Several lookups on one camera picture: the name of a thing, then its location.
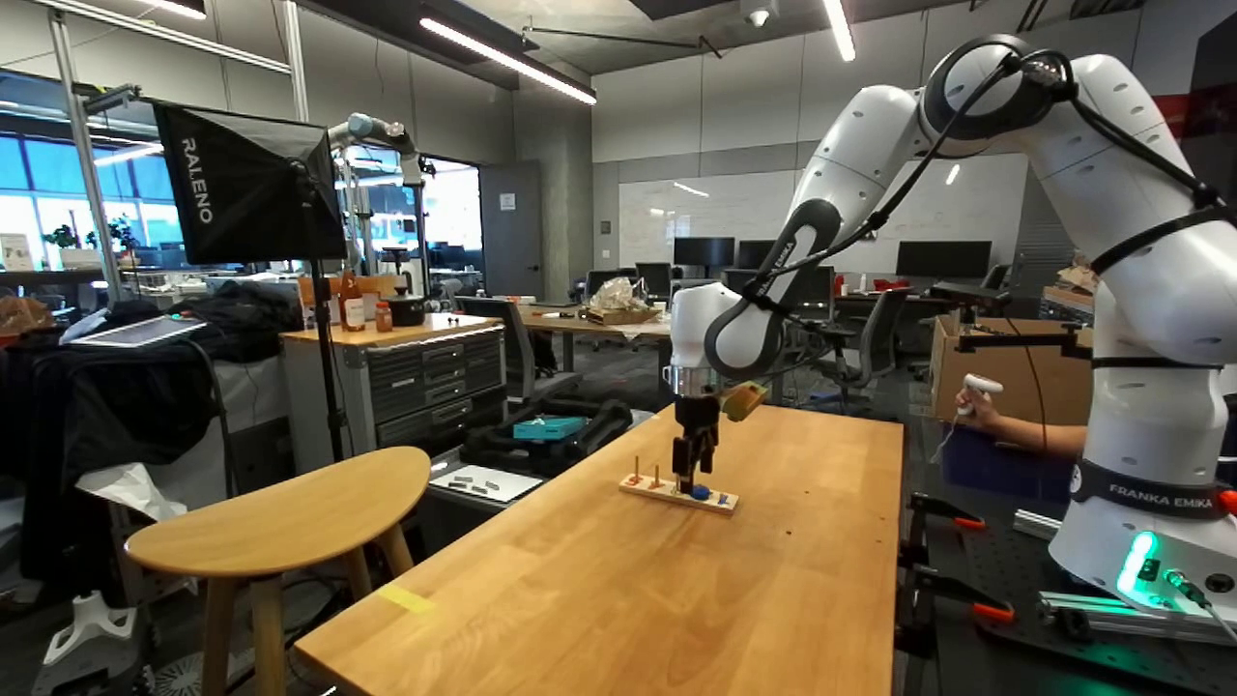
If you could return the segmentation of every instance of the cabinet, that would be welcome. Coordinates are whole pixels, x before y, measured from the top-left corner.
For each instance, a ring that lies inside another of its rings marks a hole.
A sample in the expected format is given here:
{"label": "cabinet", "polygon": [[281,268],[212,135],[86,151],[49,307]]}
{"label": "cabinet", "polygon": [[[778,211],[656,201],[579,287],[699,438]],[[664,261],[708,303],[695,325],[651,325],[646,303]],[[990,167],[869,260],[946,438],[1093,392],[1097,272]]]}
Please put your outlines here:
{"label": "cabinet", "polygon": [[[394,332],[334,332],[346,456],[382,443],[423,443],[500,417],[507,393],[504,322],[430,314]],[[281,335],[296,461],[301,472],[334,461],[320,352],[314,332]]]}

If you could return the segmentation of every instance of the ceiling light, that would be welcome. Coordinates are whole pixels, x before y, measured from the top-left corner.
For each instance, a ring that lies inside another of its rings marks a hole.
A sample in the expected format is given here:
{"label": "ceiling light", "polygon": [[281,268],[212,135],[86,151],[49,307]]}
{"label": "ceiling light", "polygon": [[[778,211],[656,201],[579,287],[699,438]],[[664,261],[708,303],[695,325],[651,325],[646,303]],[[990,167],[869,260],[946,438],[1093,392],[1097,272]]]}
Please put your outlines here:
{"label": "ceiling light", "polygon": [[595,104],[595,98],[589,87],[567,86],[567,82],[561,82],[561,77],[553,77],[553,73],[544,73],[544,69],[538,69],[538,67],[531,67],[522,58],[511,58],[511,55],[464,33],[464,29],[452,29],[452,28],[446,28],[446,23],[430,20],[430,14],[423,14],[423,28],[440,33],[440,40],[448,40],[448,44],[458,44],[458,47],[464,47],[464,49],[472,49],[472,55],[485,55],[485,58],[491,58],[491,62],[522,73],[522,77],[535,77],[535,82],[540,82],[540,86],[548,86],[548,87],[557,87],[557,94],[565,94],[565,98],[571,98],[579,104]]}
{"label": "ceiling light", "polygon": [[174,47],[189,47],[189,49],[202,49],[202,55],[218,55],[218,58],[230,58],[230,62],[245,62],[245,67],[254,67],[254,69],[296,73],[285,62],[276,62],[269,55],[250,55],[250,49],[225,47],[225,44],[212,44],[212,40],[202,40],[202,33],[189,33],[189,29],[158,28],[153,20],[122,14],[122,13],[107,13],[107,8],[98,8],[98,2],[82,2],[82,0],[38,0],[38,2],[56,8],[56,13],[68,13],[68,14],[98,20],[98,23],[107,23],[107,28],[123,28],[123,29],[135,29],[135,33],[153,33],[153,40],[163,40],[163,44],[174,44]]}
{"label": "ceiling light", "polygon": [[847,23],[847,13],[842,13],[842,0],[824,0],[824,14],[829,14],[829,29],[839,44],[842,62],[854,62],[854,44],[852,44],[852,23]]}
{"label": "ceiling light", "polygon": [[686,183],[673,183],[681,193],[692,193],[692,196],[708,196],[708,191],[695,191],[695,185],[686,185]]}
{"label": "ceiling light", "polygon": [[778,14],[778,0],[738,0],[752,28],[766,28]]}
{"label": "ceiling light", "polygon": [[205,20],[205,0],[147,0],[147,2],[199,23]]}

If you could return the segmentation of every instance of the door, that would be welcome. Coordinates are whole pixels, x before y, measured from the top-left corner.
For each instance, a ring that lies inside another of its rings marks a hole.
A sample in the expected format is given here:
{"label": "door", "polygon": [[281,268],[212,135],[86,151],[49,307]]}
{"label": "door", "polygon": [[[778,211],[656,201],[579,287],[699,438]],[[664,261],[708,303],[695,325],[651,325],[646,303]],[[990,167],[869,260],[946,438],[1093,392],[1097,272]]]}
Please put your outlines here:
{"label": "door", "polygon": [[485,179],[485,287],[491,295],[544,295],[540,167],[494,167]]}

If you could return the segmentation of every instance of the cardboard box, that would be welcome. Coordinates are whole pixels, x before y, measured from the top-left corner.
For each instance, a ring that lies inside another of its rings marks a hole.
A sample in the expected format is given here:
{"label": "cardboard box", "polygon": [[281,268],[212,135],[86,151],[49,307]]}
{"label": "cardboard box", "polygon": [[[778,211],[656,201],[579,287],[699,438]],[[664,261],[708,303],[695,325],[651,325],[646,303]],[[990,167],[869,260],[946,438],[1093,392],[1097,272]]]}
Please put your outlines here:
{"label": "cardboard box", "polygon": [[[977,335],[1046,335],[1065,332],[1065,322],[1038,317],[984,317]],[[962,325],[955,314],[940,314],[933,330],[933,417],[950,420],[959,414],[962,375],[988,375],[1006,383],[997,393],[1000,414],[1084,424],[1089,414],[1089,358],[1065,354],[1057,343],[1013,343],[959,352]]]}

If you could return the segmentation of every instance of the green light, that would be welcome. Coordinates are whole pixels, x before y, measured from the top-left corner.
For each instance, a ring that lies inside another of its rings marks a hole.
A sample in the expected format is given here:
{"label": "green light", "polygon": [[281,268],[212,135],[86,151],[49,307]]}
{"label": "green light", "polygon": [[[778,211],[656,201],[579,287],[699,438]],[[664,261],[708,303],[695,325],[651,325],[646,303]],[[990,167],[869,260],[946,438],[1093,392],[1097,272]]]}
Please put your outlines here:
{"label": "green light", "polygon": [[1146,560],[1154,555],[1155,549],[1155,535],[1138,535],[1133,544],[1128,544],[1128,555],[1120,564],[1120,577],[1116,577],[1116,590],[1120,595],[1138,595],[1138,571],[1146,567]]}

